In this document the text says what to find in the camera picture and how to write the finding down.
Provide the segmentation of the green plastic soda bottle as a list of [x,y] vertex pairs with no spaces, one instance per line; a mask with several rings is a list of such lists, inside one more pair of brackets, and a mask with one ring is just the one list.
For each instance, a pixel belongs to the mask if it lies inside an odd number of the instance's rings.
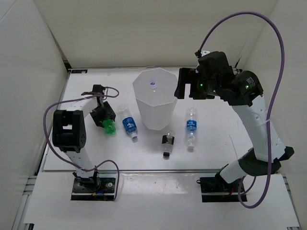
[[112,119],[106,119],[102,122],[104,131],[107,135],[113,135],[116,132],[115,123]]

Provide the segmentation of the blue label Pocari bottle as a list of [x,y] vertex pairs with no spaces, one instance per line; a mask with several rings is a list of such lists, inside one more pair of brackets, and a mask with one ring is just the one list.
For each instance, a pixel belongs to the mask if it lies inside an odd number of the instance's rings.
[[118,106],[118,114],[120,115],[123,127],[127,136],[129,136],[132,141],[137,141],[138,130],[134,118],[126,104],[120,104]]

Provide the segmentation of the blue label Aquarius bottle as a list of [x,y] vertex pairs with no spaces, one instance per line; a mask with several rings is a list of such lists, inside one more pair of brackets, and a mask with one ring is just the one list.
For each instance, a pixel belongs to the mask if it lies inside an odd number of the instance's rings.
[[185,144],[189,152],[193,152],[196,144],[197,109],[188,108],[185,115]]

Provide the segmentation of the clear unlabelled plastic bottle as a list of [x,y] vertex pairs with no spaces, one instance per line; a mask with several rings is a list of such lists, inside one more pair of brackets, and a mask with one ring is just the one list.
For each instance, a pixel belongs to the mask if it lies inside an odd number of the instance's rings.
[[156,85],[155,82],[151,82],[149,86],[150,86],[150,89],[151,89],[153,92],[156,92],[156,90],[157,90],[157,85]]

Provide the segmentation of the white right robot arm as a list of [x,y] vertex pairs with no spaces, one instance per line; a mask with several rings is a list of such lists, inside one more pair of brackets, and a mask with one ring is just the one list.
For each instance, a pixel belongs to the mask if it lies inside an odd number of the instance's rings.
[[275,174],[281,162],[294,154],[292,147],[282,143],[275,128],[267,119],[263,88],[255,73],[233,72],[224,52],[214,51],[198,59],[198,66],[180,68],[174,96],[184,99],[185,86],[190,84],[189,97],[206,100],[219,97],[237,113],[252,142],[252,148],[235,162],[224,166],[215,175],[215,185],[227,191],[243,176]]

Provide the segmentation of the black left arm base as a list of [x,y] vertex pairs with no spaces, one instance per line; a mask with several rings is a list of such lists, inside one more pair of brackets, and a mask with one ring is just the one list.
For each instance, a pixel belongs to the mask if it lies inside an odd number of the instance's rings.
[[114,201],[117,177],[98,173],[96,179],[75,177],[71,190],[72,201]]

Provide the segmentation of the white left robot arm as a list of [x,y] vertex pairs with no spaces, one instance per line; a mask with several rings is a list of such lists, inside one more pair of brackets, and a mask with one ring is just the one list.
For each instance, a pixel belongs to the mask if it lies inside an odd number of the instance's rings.
[[97,191],[101,181],[85,149],[85,118],[90,115],[97,127],[104,129],[107,134],[115,133],[116,114],[106,99],[116,98],[119,91],[113,89],[117,94],[112,96],[108,94],[110,89],[95,84],[90,92],[82,93],[82,98],[66,101],[72,105],[58,109],[53,114],[53,146],[68,156],[76,169],[74,177],[90,192]]

